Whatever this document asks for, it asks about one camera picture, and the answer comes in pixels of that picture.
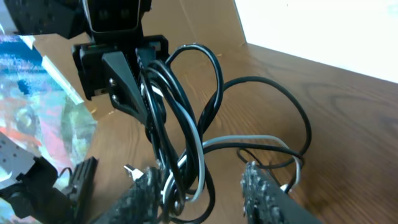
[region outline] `white wall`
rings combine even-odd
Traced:
[[[398,83],[398,0],[235,0],[247,42]]]

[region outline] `metal bracket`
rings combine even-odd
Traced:
[[[145,124],[147,110],[124,54],[120,51],[106,53],[102,56],[102,61],[107,77],[115,81],[109,82],[108,88],[112,106]]]

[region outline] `gray cable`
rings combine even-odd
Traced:
[[[178,108],[181,110],[181,112],[184,114],[185,119],[188,121],[189,127],[190,127],[193,137],[195,139],[195,144],[196,144],[197,152],[198,152],[198,161],[199,161],[198,188],[192,198],[187,198],[187,201],[195,202],[196,200],[198,200],[199,196],[203,192],[203,186],[205,184],[205,155],[203,154],[203,148],[201,145],[199,133],[196,128],[195,122],[192,120],[191,116],[184,109],[184,107],[181,106],[180,103],[176,102],[176,104],[177,104]],[[178,168],[181,168],[182,164],[183,163],[180,163],[180,161],[178,161],[178,164],[177,164]],[[164,185],[164,189],[162,192],[163,203],[165,203],[165,201],[166,201],[166,195],[169,194],[171,187],[173,185],[173,182],[174,182],[173,173],[170,173],[169,177],[166,180],[166,183]]]
[[[225,141],[237,141],[237,140],[252,140],[252,139],[266,139],[266,140],[273,140],[278,142],[281,146],[289,149],[289,147],[286,145],[285,142],[283,142],[281,139],[275,136],[270,136],[270,135],[230,135],[230,136],[221,136],[217,138],[213,138],[210,140],[207,140],[203,143],[203,147],[207,147],[210,145],[214,145],[220,142],[225,142]],[[300,182],[300,174],[301,174],[301,169],[300,169],[300,160],[293,156],[294,161],[296,163],[296,180],[294,182],[293,187],[295,187],[297,184]],[[187,155],[184,155],[179,161],[178,161],[178,167],[181,167],[185,161],[187,160]],[[166,182],[165,189],[169,188],[171,189],[172,183],[171,180],[169,182]],[[287,184],[282,185],[280,189],[284,190],[286,188]]]

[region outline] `cable bundle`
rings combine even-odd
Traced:
[[[191,104],[181,84],[178,82],[170,68],[170,64],[173,60],[181,52],[186,50],[199,50],[203,52],[213,64],[217,80],[217,90],[203,109],[197,124],[195,122],[196,117],[193,114]],[[217,149],[238,148],[237,155],[244,162],[247,162],[247,160],[245,160],[241,155],[241,151],[247,152],[257,161],[257,166],[268,171],[278,185],[280,184],[274,177],[272,169],[285,167],[295,162],[297,167],[296,173],[292,180],[287,185],[281,186],[281,188],[285,193],[288,193],[292,186],[298,184],[300,180],[300,170],[304,165],[303,155],[311,143],[311,127],[308,117],[301,105],[292,94],[278,83],[263,77],[242,77],[224,83],[221,67],[216,56],[210,49],[199,44],[183,45],[179,47],[164,63],[155,60],[148,64],[146,68],[141,68],[141,80],[144,85],[144,98],[146,99],[150,114],[148,116],[148,124],[146,125],[147,135],[153,145],[156,159],[164,169],[164,178],[162,182],[163,213],[160,216],[163,222],[167,223],[171,220],[175,223],[201,223],[209,217],[215,205],[215,187],[210,171],[206,166],[204,154]],[[305,131],[307,134],[305,144],[299,152],[289,149],[279,138],[266,135],[222,136],[203,142],[203,134],[214,120],[221,106],[223,93],[228,88],[245,82],[261,82],[273,86],[282,92],[294,104],[304,121]],[[160,98],[156,97],[152,86],[156,86],[161,90],[164,99],[171,107],[173,113],[178,119],[180,127],[182,128],[186,139],[186,149],[182,155],[178,155],[173,148],[173,145],[170,143],[164,127],[165,118],[162,117],[161,109],[159,107],[158,100],[160,100]],[[278,142],[282,147],[232,142],[235,140],[245,139],[273,140]],[[293,158],[281,164],[264,165],[247,149],[281,152],[289,154]],[[196,190],[191,190],[190,187],[197,177],[198,187]],[[205,184],[210,196],[210,201],[204,214],[194,220],[181,220],[177,218],[177,216],[182,213],[185,202],[194,202],[199,198],[203,192]]]

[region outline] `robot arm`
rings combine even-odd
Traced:
[[[62,192],[53,185],[57,170],[43,157],[20,148],[0,133],[0,163],[9,174],[1,182],[0,197],[19,218],[47,223],[80,223],[92,187],[96,159],[78,164]]]

